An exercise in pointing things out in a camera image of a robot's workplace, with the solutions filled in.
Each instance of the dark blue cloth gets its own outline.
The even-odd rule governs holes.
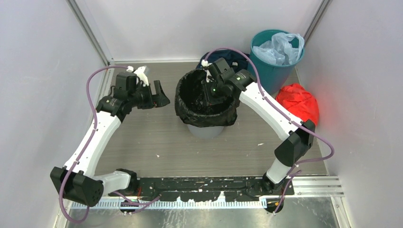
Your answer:
[[[197,65],[196,69],[203,68],[202,60],[206,57],[207,54],[208,53],[204,54],[204,56],[201,57],[200,62]],[[231,51],[231,50],[215,51],[209,56],[209,59],[207,59],[207,61],[209,63],[212,63],[219,58],[224,58],[227,61],[228,65],[230,67],[232,67],[235,72],[238,72],[242,69],[246,70],[248,68],[248,62],[246,61],[246,59],[243,56],[241,56],[239,53],[237,53],[235,51]]]

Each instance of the trash can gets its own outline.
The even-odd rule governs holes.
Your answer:
[[[206,80],[206,72],[202,69],[192,70],[179,80],[175,112],[194,136],[209,139],[218,136],[225,126],[235,123],[240,102],[228,97],[221,104],[206,105],[202,80]]]
[[[262,87],[271,95],[280,90],[280,88],[286,82],[288,76],[290,75],[295,65],[304,56],[305,52],[305,48],[303,48],[299,60],[292,65],[276,66],[265,63],[258,57],[256,57],[256,55],[253,53],[253,47],[260,46],[264,42],[271,40],[271,37],[279,32],[289,33],[282,30],[274,30],[274,29],[265,30],[256,34],[255,37],[250,42],[250,59],[255,64],[256,69],[258,70],[260,83],[262,84]],[[297,38],[293,39],[291,41],[291,45],[293,48],[298,48],[299,40]],[[248,71],[250,71],[253,75],[255,75],[255,72],[250,64],[248,64]]]

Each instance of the black mounting plate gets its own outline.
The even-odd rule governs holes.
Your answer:
[[[160,201],[188,200],[216,201],[221,192],[227,202],[259,201],[262,195],[280,195],[287,179],[283,181],[283,187],[278,191],[266,191],[263,188],[262,177],[176,177],[176,178],[140,178],[139,189],[132,195],[143,200],[152,200],[161,195]],[[286,195],[293,195],[294,188],[286,189]]]

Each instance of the cable clip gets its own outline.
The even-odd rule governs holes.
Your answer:
[[[200,64],[201,64],[202,67],[208,67],[208,66],[211,65],[211,63],[209,63],[209,62],[208,62],[207,60],[205,60],[205,59],[203,59]]]
[[[133,73],[134,72],[134,67],[128,66],[126,71],[129,72],[129,73]]]

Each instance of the gray floor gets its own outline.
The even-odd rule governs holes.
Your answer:
[[[171,104],[149,110],[134,109],[126,116],[102,154],[96,175],[125,168],[140,177],[263,175],[275,159],[281,141],[249,107],[241,104],[238,119],[218,137],[195,138],[175,115],[174,96],[179,79],[195,63],[152,63],[149,80],[160,80]],[[287,84],[297,82],[296,73]],[[320,157],[317,143],[303,159]],[[326,174],[323,162],[301,164],[302,174]]]

